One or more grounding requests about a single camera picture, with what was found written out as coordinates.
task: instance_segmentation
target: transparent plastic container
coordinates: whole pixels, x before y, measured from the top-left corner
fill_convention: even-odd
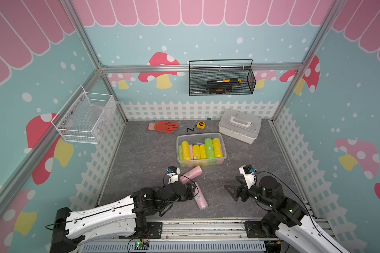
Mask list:
[[[189,160],[189,161],[179,160],[179,145],[181,145],[183,141],[187,141],[190,145],[201,145],[201,144],[204,144],[204,140],[207,138],[210,138],[210,139],[218,138],[220,140],[221,150],[223,151],[223,157],[212,158],[212,159],[201,159],[201,160]],[[225,149],[223,136],[220,133],[187,134],[187,135],[180,135],[177,137],[176,156],[177,156],[177,161],[180,163],[181,167],[209,166],[209,165],[222,164],[224,160],[227,158],[227,150]]]

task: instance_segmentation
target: orange work glove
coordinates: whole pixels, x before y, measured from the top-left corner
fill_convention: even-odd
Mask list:
[[[149,123],[148,130],[156,130],[162,133],[173,133],[178,127],[177,122],[170,123],[170,120],[166,120],[156,124]]]

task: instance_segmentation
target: basket handle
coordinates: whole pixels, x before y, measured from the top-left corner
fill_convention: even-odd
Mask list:
[[[229,119],[229,121],[231,121],[232,123],[236,124],[236,125],[241,125],[241,126],[244,126],[244,127],[250,127],[250,125],[252,124],[252,122],[248,121],[248,123],[246,124],[242,124],[241,122],[237,122],[235,121],[235,117],[234,116],[231,116],[231,118]]]

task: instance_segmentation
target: white picket fence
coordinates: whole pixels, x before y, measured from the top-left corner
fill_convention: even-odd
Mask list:
[[[282,139],[292,157],[297,175],[308,194],[309,203],[315,214],[328,219],[338,242],[350,252],[359,250],[364,253],[367,243],[355,235],[356,225],[348,222],[347,210],[338,205],[339,195],[331,192],[331,182],[324,179],[324,170],[318,169],[318,160],[314,160],[314,152],[304,142],[304,134],[299,134],[300,127],[292,120],[289,108],[284,108],[276,121]]]
[[[264,104],[262,101],[255,104],[252,101],[247,104],[244,101],[242,104],[236,101],[231,104],[229,101],[223,104],[221,101],[218,104],[211,103],[207,104],[203,101],[201,104],[194,102],[190,104],[188,101],[182,104],[180,101],[174,104],[172,101],[169,104],[162,102],[157,104],[124,104],[121,102],[124,114],[130,120],[152,120],[152,119],[220,119],[224,114],[225,109],[235,109],[248,114],[254,114],[262,119],[270,119],[273,117],[279,102],[272,104],[270,101]]]
[[[96,152],[91,153],[91,162],[87,162],[87,171],[81,173],[82,182],[76,184],[76,195],[70,197],[71,210],[91,209],[100,194],[100,186],[110,168],[111,159],[117,150],[117,143],[123,130],[123,120],[116,111],[110,120]]]

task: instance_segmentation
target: gray floor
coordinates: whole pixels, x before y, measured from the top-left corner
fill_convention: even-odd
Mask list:
[[[177,136],[218,132],[219,120],[206,120],[204,130],[196,128],[194,132],[187,133],[187,127],[195,126],[197,122],[178,121],[178,130],[172,134],[164,134],[147,129],[149,123],[156,121],[130,121],[109,173],[100,205],[117,201],[142,187],[162,186],[162,177],[167,167],[180,168],[176,158]],[[208,208],[199,210],[194,200],[175,203],[163,217],[155,215],[155,218],[263,217],[266,212],[253,200],[235,202],[224,189],[224,185],[238,185],[235,180],[235,176],[240,176],[238,168],[246,164],[252,164],[257,171],[273,173],[294,192],[298,192],[267,120],[262,121],[258,139],[253,144],[226,135],[223,135],[223,139],[227,159],[223,164],[202,167],[203,174],[195,179],[208,202]],[[182,173],[188,170],[190,169],[182,168]],[[285,195],[296,199],[285,186],[283,190]]]

